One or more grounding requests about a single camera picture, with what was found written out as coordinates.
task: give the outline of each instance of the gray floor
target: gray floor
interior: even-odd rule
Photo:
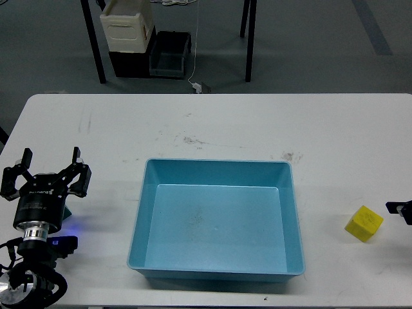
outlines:
[[[412,1],[367,0],[393,55],[377,55],[351,0],[259,0],[253,75],[241,0],[200,0],[196,72],[213,93],[412,93]],[[116,78],[100,8],[90,1],[107,84],[100,84],[80,1],[0,6],[0,125],[11,133],[36,93],[191,93],[186,80]],[[152,4],[157,30],[196,33],[198,4]],[[193,68],[193,55],[188,70]]]

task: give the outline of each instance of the black storage bin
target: black storage bin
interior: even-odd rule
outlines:
[[[152,77],[184,78],[187,55],[191,52],[191,47],[189,32],[158,32],[150,53],[150,75]]]

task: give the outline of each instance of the white cable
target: white cable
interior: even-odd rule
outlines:
[[[164,6],[171,5],[188,5],[189,3],[197,2],[197,0],[151,0],[152,3],[162,3]]]
[[[193,86],[194,83],[191,82],[191,78],[194,75],[194,71],[196,70],[196,50],[198,49],[198,32],[199,32],[199,5],[200,5],[200,0],[198,1],[198,17],[197,17],[197,22],[196,22],[196,38],[194,40],[194,64],[193,64],[193,72],[192,75],[187,79],[187,81]]]

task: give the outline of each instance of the robotic arm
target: robotic arm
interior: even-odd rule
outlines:
[[[71,214],[65,206],[67,196],[87,195],[91,176],[78,147],[74,148],[71,164],[58,174],[32,176],[28,172],[32,156],[26,148],[21,160],[4,169],[1,182],[2,197],[8,201],[19,198],[13,227],[24,233],[22,238],[0,245],[7,247],[11,260],[8,267],[0,264],[0,303],[7,308],[43,309],[67,291],[66,280],[54,268],[57,259],[66,258],[77,248],[77,237],[48,235],[61,230],[62,221]],[[27,182],[17,190],[15,181],[20,175]],[[68,187],[77,175],[79,179]],[[15,247],[23,258],[16,266]],[[55,285],[59,289],[53,292]]]

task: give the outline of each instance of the cable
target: cable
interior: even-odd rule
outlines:
[[[197,2],[197,0],[151,0],[152,3],[162,3],[164,6],[171,5],[188,5],[189,3]]]
[[[197,16],[197,22],[196,22],[196,38],[194,40],[194,64],[193,64],[193,72],[192,75],[187,79],[187,81],[190,83],[190,85],[194,85],[193,82],[191,82],[191,78],[194,75],[194,71],[196,70],[196,50],[198,49],[198,32],[199,32],[199,6],[200,6],[200,0],[198,1],[198,16]]]
[[[0,249],[3,247],[7,247],[8,250],[8,256],[10,258],[10,264],[8,267],[0,264],[0,274],[3,274],[3,269],[4,270],[10,270],[13,268],[14,263],[16,262],[16,256],[15,256],[15,250],[14,247],[17,247],[21,242],[23,241],[22,237],[18,237],[18,238],[14,238],[11,239],[9,241],[7,241],[6,243],[3,243],[0,245]]]

